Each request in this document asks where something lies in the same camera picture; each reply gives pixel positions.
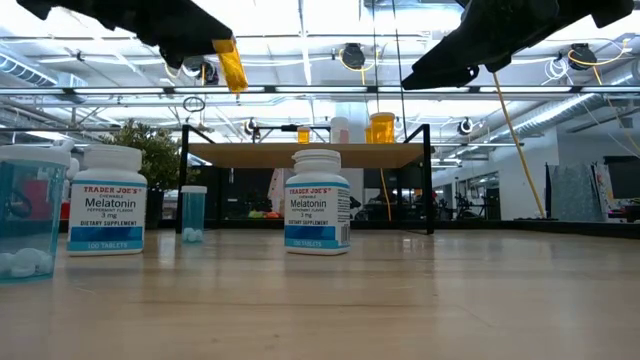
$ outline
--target ceiling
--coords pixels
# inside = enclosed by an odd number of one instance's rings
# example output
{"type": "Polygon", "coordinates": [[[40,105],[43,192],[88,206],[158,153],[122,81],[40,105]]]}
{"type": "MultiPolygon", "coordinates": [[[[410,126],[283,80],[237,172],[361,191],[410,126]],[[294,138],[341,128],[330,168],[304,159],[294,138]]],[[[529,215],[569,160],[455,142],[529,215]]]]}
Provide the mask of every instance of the ceiling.
{"type": "MultiPolygon", "coordinates": [[[[415,60],[459,25],[462,12],[458,5],[443,0],[428,6],[399,7],[395,17],[393,11],[381,8],[376,11],[374,21],[371,9],[358,0],[236,0],[233,6],[222,0],[194,2],[233,29],[252,86],[397,86],[410,73],[415,60]],[[339,57],[332,59],[332,54],[339,53],[346,43],[362,45],[367,57],[365,66],[372,65],[369,71],[364,74],[350,71],[339,57]],[[373,66],[376,49],[378,66],[373,66]]],[[[598,59],[604,60],[620,54],[622,38],[631,39],[622,59],[602,68],[606,73],[640,51],[640,40],[634,34],[638,23],[638,11],[603,29],[597,29],[590,18],[582,19],[518,53],[513,63],[500,71],[500,80],[503,85],[562,84],[566,77],[560,80],[549,77],[550,59],[558,52],[566,54],[570,44],[588,42],[598,59]]],[[[19,54],[43,71],[74,74],[91,87],[200,85],[199,79],[184,71],[176,76],[175,71],[167,70],[158,49],[142,44],[135,34],[122,29],[106,30],[96,20],[62,8],[54,9],[46,21],[41,21],[15,0],[3,1],[0,52],[3,51],[19,54]]],[[[576,83],[592,81],[591,72],[569,70],[567,75],[576,83]]],[[[491,74],[483,69],[472,85],[493,85],[491,74]]],[[[0,87],[25,86],[29,84],[0,72],[0,87]]],[[[32,102],[36,107],[39,101],[14,100],[32,102]]],[[[75,105],[75,116],[86,117],[85,124],[91,126],[109,126],[131,118],[158,126],[176,126],[191,115],[190,121],[202,121],[218,133],[216,136],[237,142],[242,141],[238,129],[247,119],[255,118],[270,126],[317,123],[335,116],[335,104],[343,101],[314,96],[283,98],[274,94],[247,94],[239,99],[219,94],[208,95],[206,100],[215,106],[208,104],[203,114],[190,114],[180,105],[112,106],[94,112],[98,106],[88,102],[86,106],[75,105]],[[239,106],[238,101],[251,106],[239,106]]],[[[500,109],[497,99],[412,99],[406,100],[404,106],[399,97],[385,98],[379,103],[370,98],[359,101],[366,103],[369,113],[392,111],[397,115],[404,113],[409,124],[431,123],[438,129],[433,136],[442,138],[456,136],[457,120],[451,121],[452,118],[480,120],[500,109]]],[[[63,119],[72,117],[71,107],[65,107],[64,103],[59,108],[42,110],[63,119]]],[[[277,141],[294,141],[290,133],[272,136],[277,141]]]]}

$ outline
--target white pill bottle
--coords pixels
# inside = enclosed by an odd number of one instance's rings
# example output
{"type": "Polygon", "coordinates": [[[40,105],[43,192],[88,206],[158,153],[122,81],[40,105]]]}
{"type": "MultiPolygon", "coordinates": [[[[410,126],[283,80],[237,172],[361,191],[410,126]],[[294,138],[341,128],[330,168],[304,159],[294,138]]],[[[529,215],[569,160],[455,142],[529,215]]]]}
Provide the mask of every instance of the white pill bottle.
{"type": "Polygon", "coordinates": [[[285,184],[284,233],[288,252],[338,255],[350,250],[349,182],[338,175],[340,153],[295,153],[296,176],[285,184]]]}
{"type": "Polygon", "coordinates": [[[91,145],[71,185],[67,252],[72,256],[137,254],[144,247],[147,179],[142,153],[91,145]]]}

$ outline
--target wooden shelf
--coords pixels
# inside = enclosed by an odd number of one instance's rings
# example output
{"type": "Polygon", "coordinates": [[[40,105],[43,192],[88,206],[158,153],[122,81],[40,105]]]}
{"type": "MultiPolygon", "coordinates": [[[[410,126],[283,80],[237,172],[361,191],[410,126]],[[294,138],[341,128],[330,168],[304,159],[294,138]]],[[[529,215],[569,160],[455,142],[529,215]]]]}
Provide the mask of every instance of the wooden shelf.
{"type": "Polygon", "coordinates": [[[396,169],[422,157],[422,144],[190,144],[189,152],[224,168],[292,168],[306,149],[340,153],[343,168],[396,169]]]}

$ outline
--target fluorescent light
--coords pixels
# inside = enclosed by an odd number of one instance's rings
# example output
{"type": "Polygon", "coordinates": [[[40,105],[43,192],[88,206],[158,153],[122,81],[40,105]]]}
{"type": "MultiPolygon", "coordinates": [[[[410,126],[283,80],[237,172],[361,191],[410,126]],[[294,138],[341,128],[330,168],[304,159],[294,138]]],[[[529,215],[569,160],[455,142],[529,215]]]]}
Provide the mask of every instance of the fluorescent light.
{"type": "MultiPolygon", "coordinates": [[[[174,89],[177,94],[231,94],[231,90],[226,86],[190,86],[190,87],[177,87],[174,89]]],[[[264,92],[264,87],[253,86],[248,87],[243,92],[264,92]]]]}
{"type": "Polygon", "coordinates": [[[0,89],[0,95],[62,95],[64,91],[58,88],[20,88],[0,89]]]}
{"type": "Polygon", "coordinates": [[[582,88],[583,92],[608,92],[608,93],[627,93],[640,92],[640,86],[587,86],[582,88]]]}
{"type": "Polygon", "coordinates": [[[312,92],[367,92],[366,86],[278,86],[276,92],[312,93],[312,92]]]}
{"type": "Polygon", "coordinates": [[[27,134],[32,136],[37,136],[39,138],[48,139],[48,140],[67,140],[68,136],[62,135],[56,132],[48,132],[48,131],[27,131],[27,134]]]}
{"type": "Polygon", "coordinates": [[[451,157],[446,158],[446,159],[442,159],[442,160],[440,160],[440,159],[431,159],[431,162],[432,162],[432,163],[441,163],[441,162],[453,162],[453,163],[459,163],[459,162],[461,162],[461,161],[462,161],[462,160],[460,160],[460,159],[453,159],[453,158],[451,158],[451,157]]]}
{"type": "Polygon", "coordinates": [[[74,89],[76,94],[164,94],[162,88],[77,88],[74,89]]]}
{"type": "MultiPolygon", "coordinates": [[[[395,92],[395,93],[399,93],[400,91],[402,91],[402,88],[400,86],[380,86],[378,87],[378,91],[379,92],[395,92]]],[[[443,88],[437,88],[437,89],[422,89],[422,90],[405,90],[405,92],[409,92],[409,93],[416,93],[416,92],[427,92],[427,93],[446,93],[446,92],[454,92],[454,93],[465,93],[465,92],[469,92],[469,88],[468,87],[460,87],[460,88],[454,88],[454,87],[443,87],[443,88]]]]}
{"type": "Polygon", "coordinates": [[[453,169],[459,167],[462,167],[462,165],[431,165],[432,169],[453,169]]]}
{"type": "Polygon", "coordinates": [[[458,147],[462,146],[460,143],[431,143],[431,146],[435,147],[458,147]]]}
{"type": "Polygon", "coordinates": [[[407,92],[457,92],[457,93],[461,93],[461,92],[469,92],[469,87],[459,87],[459,88],[453,88],[453,87],[443,87],[443,88],[437,88],[437,89],[422,89],[422,90],[408,90],[407,92]]]}
{"type": "MultiPolygon", "coordinates": [[[[503,93],[557,93],[568,92],[571,90],[569,86],[505,86],[501,87],[503,93]]],[[[498,92],[495,86],[483,86],[480,88],[480,92],[498,92]]]]}
{"type": "Polygon", "coordinates": [[[475,144],[474,149],[470,149],[471,151],[476,150],[479,147],[515,147],[516,144],[507,144],[507,143],[498,143],[498,144],[492,144],[492,143],[487,143],[487,144],[475,144]]]}

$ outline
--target ceiling duct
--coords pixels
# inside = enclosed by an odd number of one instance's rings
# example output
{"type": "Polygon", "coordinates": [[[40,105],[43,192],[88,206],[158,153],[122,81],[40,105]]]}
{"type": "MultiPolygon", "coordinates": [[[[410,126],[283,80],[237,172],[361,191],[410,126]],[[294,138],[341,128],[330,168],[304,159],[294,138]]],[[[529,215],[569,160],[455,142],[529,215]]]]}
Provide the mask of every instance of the ceiling duct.
{"type": "Polygon", "coordinates": [[[58,83],[53,73],[40,66],[31,65],[27,59],[7,49],[0,52],[0,71],[35,86],[55,86],[58,83]]]}
{"type": "MultiPolygon", "coordinates": [[[[622,65],[604,76],[606,85],[640,85],[640,59],[635,59],[622,65]]],[[[589,84],[583,86],[598,86],[599,84],[589,84]]],[[[513,120],[513,126],[520,138],[525,138],[532,134],[539,134],[546,129],[582,116],[589,111],[597,110],[603,106],[608,106],[605,98],[606,94],[578,94],[560,102],[548,102],[537,108],[519,116],[513,120]]],[[[509,130],[498,130],[489,140],[499,142],[510,138],[509,130]]]]}
{"type": "MultiPolygon", "coordinates": [[[[79,77],[65,73],[56,72],[34,64],[22,55],[16,54],[8,49],[0,51],[0,71],[13,75],[18,79],[26,81],[37,87],[83,87],[87,82],[79,77]]],[[[61,95],[60,100],[72,101],[76,104],[86,101],[86,97],[78,95],[61,95]]]]}

